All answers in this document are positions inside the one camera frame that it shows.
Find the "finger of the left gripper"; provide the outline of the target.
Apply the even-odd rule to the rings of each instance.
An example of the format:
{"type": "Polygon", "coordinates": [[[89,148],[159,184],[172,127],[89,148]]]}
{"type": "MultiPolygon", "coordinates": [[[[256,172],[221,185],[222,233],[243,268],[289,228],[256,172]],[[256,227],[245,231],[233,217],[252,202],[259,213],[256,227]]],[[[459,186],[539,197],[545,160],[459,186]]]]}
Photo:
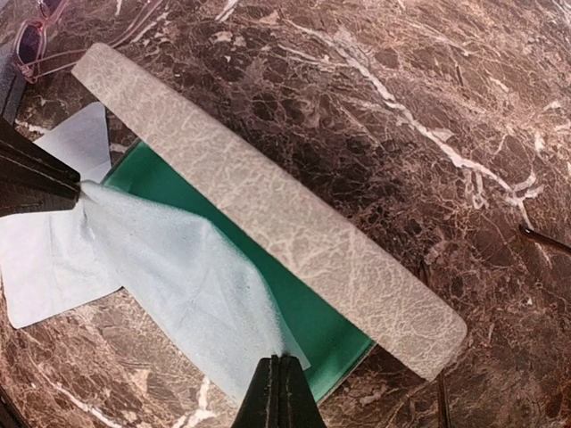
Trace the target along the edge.
{"type": "Polygon", "coordinates": [[[1,215],[72,210],[80,174],[1,120],[1,215]]]}

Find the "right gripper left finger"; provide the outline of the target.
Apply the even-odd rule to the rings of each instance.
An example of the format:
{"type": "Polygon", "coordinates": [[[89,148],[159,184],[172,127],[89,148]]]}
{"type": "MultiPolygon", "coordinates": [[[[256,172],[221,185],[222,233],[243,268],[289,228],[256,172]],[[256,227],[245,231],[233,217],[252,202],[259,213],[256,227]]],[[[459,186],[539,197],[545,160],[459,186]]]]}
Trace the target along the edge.
{"type": "Polygon", "coordinates": [[[278,427],[279,357],[262,358],[234,421],[234,428],[278,427]]]}

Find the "light grey glasses case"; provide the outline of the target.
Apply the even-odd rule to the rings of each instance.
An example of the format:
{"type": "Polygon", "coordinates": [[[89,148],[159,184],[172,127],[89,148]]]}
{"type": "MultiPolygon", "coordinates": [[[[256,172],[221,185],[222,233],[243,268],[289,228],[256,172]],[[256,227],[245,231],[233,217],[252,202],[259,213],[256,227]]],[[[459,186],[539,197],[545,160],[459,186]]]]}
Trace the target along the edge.
{"type": "Polygon", "coordinates": [[[250,260],[325,397],[380,345],[433,380],[463,319],[308,188],[115,49],[92,45],[73,76],[139,138],[105,187],[208,219],[250,260]]]}

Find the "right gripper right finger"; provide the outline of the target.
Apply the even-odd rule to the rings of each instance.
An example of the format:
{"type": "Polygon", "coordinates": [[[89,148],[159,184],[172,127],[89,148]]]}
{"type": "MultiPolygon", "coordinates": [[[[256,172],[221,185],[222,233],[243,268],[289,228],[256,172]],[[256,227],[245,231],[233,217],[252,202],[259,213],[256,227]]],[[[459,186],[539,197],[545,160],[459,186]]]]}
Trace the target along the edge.
{"type": "Polygon", "coordinates": [[[279,359],[278,426],[325,428],[301,363],[293,356],[279,359]]]}

